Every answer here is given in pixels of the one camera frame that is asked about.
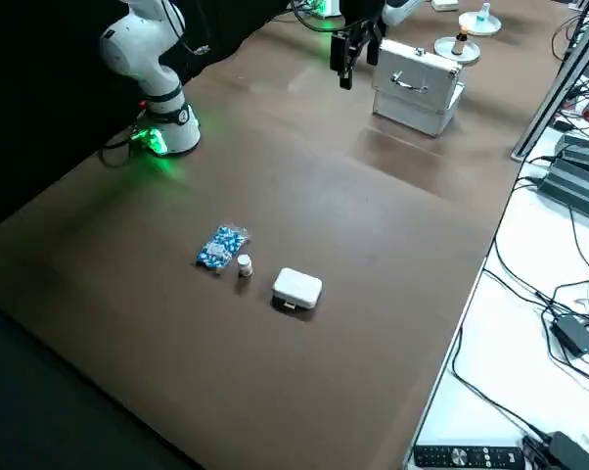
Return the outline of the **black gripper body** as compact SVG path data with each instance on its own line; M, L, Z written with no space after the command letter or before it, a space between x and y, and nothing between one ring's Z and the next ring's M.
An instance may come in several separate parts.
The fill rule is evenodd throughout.
M342 31L350 30L364 22L380 24L385 0L341 0L341 15L345 25Z

